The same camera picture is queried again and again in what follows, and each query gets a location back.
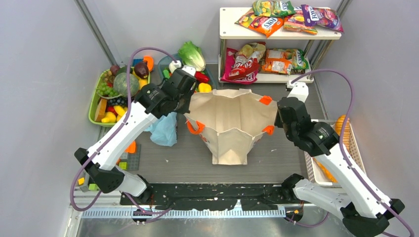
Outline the light blue plastic bag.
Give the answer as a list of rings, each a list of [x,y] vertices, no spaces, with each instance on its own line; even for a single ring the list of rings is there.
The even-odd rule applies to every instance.
[[[171,147],[177,143],[177,113],[172,112],[162,116],[150,125],[146,132],[150,132],[150,140],[160,146]]]

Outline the beige canvas tote bag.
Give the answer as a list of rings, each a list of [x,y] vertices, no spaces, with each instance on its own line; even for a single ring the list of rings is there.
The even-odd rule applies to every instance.
[[[189,110],[187,128],[203,140],[213,164],[246,165],[255,144],[274,133],[277,103],[250,89],[215,89],[194,93]]]

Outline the red white chips bag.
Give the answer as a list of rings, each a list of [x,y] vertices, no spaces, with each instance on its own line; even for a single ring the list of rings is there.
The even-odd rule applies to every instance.
[[[237,53],[234,65],[228,75],[230,80],[248,79],[258,71],[259,61],[266,51],[265,42],[253,42],[245,44]]]

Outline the purple snack bag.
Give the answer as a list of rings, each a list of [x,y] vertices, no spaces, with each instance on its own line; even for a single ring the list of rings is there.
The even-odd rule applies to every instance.
[[[340,17],[336,11],[328,8],[312,7],[307,4],[301,5],[304,23],[307,27],[316,25],[344,33]]]

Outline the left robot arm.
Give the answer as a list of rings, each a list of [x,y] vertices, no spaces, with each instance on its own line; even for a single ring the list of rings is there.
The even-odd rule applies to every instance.
[[[148,184],[116,165],[126,148],[149,126],[172,112],[189,113],[191,97],[198,82],[191,66],[175,69],[160,84],[142,87],[130,104],[130,110],[96,144],[79,148],[75,158],[103,193],[119,191],[141,197]]]

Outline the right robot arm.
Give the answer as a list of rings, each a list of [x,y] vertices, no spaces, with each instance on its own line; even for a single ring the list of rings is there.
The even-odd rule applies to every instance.
[[[356,237],[384,234],[389,220],[405,208],[399,199],[381,192],[353,161],[339,136],[323,121],[312,121],[305,103],[295,97],[278,102],[275,124],[287,139],[320,162],[334,176],[345,193],[340,195],[301,175],[293,174],[281,184],[286,196],[307,201],[339,218]]]

